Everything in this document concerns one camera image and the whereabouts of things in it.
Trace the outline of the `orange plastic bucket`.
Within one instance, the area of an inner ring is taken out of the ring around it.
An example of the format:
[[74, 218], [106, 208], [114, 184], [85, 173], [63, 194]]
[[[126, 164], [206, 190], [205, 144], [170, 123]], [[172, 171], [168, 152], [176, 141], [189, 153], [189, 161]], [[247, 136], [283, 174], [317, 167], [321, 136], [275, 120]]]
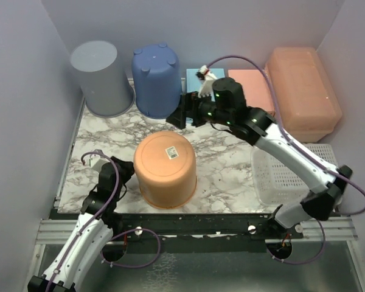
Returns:
[[144, 200], [153, 207], [176, 209], [195, 193], [195, 151], [176, 132], [159, 131], [147, 136], [134, 153], [134, 171]]

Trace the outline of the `light blue perforated basket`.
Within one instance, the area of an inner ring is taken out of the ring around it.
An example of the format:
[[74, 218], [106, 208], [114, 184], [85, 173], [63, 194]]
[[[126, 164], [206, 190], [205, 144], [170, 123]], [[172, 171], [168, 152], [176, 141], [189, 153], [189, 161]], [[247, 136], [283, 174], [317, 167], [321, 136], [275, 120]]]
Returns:
[[[199, 91], [201, 82], [196, 76], [197, 71], [198, 69], [186, 69], [186, 92]], [[212, 68], [211, 72], [218, 78], [225, 77], [225, 72], [222, 68]]]

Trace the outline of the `blue plastic bucket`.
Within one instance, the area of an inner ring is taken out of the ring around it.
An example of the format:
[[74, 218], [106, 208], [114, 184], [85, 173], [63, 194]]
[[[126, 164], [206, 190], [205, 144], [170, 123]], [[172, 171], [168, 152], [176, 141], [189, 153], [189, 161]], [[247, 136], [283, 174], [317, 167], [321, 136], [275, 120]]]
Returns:
[[182, 93], [177, 54], [167, 43], [144, 46], [131, 61], [136, 106], [145, 116], [165, 119], [176, 110]]

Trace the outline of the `grey-blue plastic bucket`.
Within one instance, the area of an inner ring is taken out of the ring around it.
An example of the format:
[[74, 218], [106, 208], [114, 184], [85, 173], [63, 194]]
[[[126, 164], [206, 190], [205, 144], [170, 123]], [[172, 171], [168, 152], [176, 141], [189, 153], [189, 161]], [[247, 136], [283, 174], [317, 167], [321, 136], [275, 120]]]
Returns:
[[72, 51], [70, 62], [93, 115], [112, 118], [131, 108], [134, 91], [113, 44], [100, 40], [85, 42]]

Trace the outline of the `pink perforated plastic basket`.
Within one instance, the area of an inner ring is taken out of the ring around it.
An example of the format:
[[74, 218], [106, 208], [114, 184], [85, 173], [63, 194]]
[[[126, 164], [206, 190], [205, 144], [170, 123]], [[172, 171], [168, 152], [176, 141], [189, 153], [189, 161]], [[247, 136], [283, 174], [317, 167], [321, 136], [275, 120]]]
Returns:
[[261, 108], [270, 115], [275, 115], [273, 100], [266, 81], [258, 70], [230, 69], [228, 76], [242, 85], [247, 106]]

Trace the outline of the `white perforated plastic basket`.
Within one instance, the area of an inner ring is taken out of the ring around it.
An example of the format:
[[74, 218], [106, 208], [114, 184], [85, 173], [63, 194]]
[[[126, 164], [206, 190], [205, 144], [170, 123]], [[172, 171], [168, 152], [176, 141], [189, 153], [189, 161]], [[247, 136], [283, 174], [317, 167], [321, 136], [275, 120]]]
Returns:
[[254, 147], [251, 152], [252, 180], [260, 203], [277, 207], [293, 201], [299, 202], [309, 193], [310, 187], [319, 187], [319, 169], [303, 170], [298, 176], [292, 169], [269, 153]]

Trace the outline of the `large orange lidded container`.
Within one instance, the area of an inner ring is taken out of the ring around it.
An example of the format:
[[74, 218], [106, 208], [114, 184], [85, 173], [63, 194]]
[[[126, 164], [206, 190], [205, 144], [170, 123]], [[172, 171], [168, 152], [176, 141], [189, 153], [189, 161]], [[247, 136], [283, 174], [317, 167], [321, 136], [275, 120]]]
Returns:
[[333, 132], [341, 107], [312, 47], [278, 47], [266, 62], [283, 127], [300, 142], [316, 143]]

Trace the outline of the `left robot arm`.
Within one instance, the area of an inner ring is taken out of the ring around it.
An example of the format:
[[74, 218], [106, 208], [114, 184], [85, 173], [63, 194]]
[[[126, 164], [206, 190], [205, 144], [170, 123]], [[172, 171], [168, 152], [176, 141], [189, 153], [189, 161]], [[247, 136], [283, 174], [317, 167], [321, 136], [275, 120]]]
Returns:
[[28, 291], [79, 291], [105, 244], [120, 237], [122, 217], [114, 210], [134, 165], [112, 156], [94, 168], [98, 182], [85, 198], [74, 230], [42, 275], [29, 280]]

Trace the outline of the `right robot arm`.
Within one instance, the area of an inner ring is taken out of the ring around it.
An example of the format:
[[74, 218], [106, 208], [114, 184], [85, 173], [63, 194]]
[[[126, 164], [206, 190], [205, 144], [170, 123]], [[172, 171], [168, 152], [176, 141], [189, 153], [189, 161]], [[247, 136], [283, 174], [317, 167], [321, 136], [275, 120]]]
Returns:
[[225, 77], [212, 85], [213, 95], [182, 94], [176, 110], [166, 121], [180, 130], [186, 119], [192, 126], [207, 122], [228, 127], [228, 133], [267, 152], [293, 171], [309, 188], [305, 198], [276, 208], [267, 223], [268, 233], [281, 238], [295, 224], [311, 218], [329, 219], [352, 176], [346, 165], [338, 167], [316, 156], [280, 128], [273, 116], [261, 108], [246, 106], [241, 84]]

